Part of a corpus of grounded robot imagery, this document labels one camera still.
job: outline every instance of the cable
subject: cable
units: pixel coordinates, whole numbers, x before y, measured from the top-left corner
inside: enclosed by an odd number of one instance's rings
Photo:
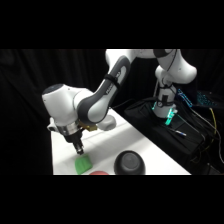
[[[110,109],[117,109],[118,107],[123,106],[124,104],[126,104],[127,102],[130,102],[130,101],[132,101],[132,100],[136,101],[135,99],[130,99],[130,100],[127,100],[127,101],[125,101],[124,103],[119,104],[119,105],[117,105],[117,106],[115,106],[115,107],[112,107],[112,108],[110,108]]]
[[[204,139],[205,142],[205,136],[203,134],[201,134],[197,129],[195,129],[193,126],[191,126],[186,120],[184,120],[179,114],[177,115],[181,120],[183,120],[188,126],[190,126],[192,129],[194,129],[197,133],[199,133],[202,138]]]
[[[156,97],[156,93],[157,93],[158,85],[159,85],[159,80],[157,79],[156,87],[155,87],[155,91],[154,91],[154,95],[153,95],[153,97]]]
[[[165,78],[165,77],[163,77],[163,79],[162,79],[162,83],[163,83],[164,87],[166,87],[167,85],[164,84],[164,82],[163,82],[164,78]],[[167,88],[170,89],[170,90],[173,92],[174,96],[176,96],[177,93],[175,93],[175,92],[172,90],[172,86],[173,86],[173,84],[172,84],[171,86],[167,86]]]
[[[212,112],[212,116],[213,116],[213,119],[214,119],[214,124],[215,124],[215,135],[216,135],[216,130],[217,130],[217,123],[216,123],[216,119],[215,119],[215,114],[214,114],[214,111],[213,111],[213,109],[212,108],[209,108],[210,110],[211,110],[211,112]],[[214,142],[214,139],[212,139],[212,142],[211,142],[211,144],[204,150],[204,151],[206,151],[206,150],[208,150],[210,147],[211,147],[211,145],[212,145],[212,143]]]
[[[212,124],[210,124],[205,118],[203,118],[200,114],[198,114],[196,111],[194,111],[193,109],[190,108],[190,110],[195,113],[198,117],[200,117],[203,121],[205,121],[206,123],[208,123],[212,128],[214,128],[217,132],[217,134],[219,135],[219,157],[220,157],[220,160],[222,161],[222,163],[224,164],[224,161],[223,161],[223,158],[222,158],[222,138],[221,138],[221,135],[219,133],[219,131],[217,130],[217,128],[215,128]]]

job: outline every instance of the green light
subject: green light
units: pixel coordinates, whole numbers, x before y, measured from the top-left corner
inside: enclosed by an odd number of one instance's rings
[[[168,116],[167,116],[167,121],[166,121],[166,123],[165,123],[167,126],[170,125],[170,123],[171,123],[171,121],[172,121],[174,115],[175,115],[175,114],[173,113],[173,110],[170,109],[169,114],[168,114]]]
[[[166,121],[166,125],[167,125],[167,126],[170,125],[171,121],[172,121],[172,119],[167,119],[167,121]]]
[[[152,110],[155,110],[155,106],[156,106],[156,102],[155,102],[154,107],[152,108]]]

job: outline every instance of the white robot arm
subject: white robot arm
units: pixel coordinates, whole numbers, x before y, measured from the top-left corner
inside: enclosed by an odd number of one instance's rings
[[[44,91],[43,101],[52,117],[49,130],[58,131],[74,144],[78,154],[83,154],[80,121],[87,126],[94,126],[106,117],[136,57],[158,59],[160,66],[156,75],[161,88],[172,82],[189,83],[196,77],[196,71],[182,58],[179,49],[108,49],[106,61],[109,72],[95,93],[63,84]]]

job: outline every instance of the green cube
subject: green cube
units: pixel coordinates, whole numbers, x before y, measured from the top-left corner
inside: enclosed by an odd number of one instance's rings
[[[78,175],[82,175],[92,168],[93,165],[88,155],[82,155],[75,161],[75,169]]]

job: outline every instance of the table surface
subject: table surface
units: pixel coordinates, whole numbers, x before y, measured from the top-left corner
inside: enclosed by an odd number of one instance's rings
[[[93,163],[93,168],[83,175],[95,171],[115,175],[114,162],[117,156],[129,150],[137,152],[143,158],[147,175],[190,175],[115,111],[110,110],[108,115],[114,116],[117,121],[114,130],[83,133],[84,152]],[[75,160],[79,155],[73,144],[67,143],[59,133],[52,132],[52,149],[54,175],[77,175]]]

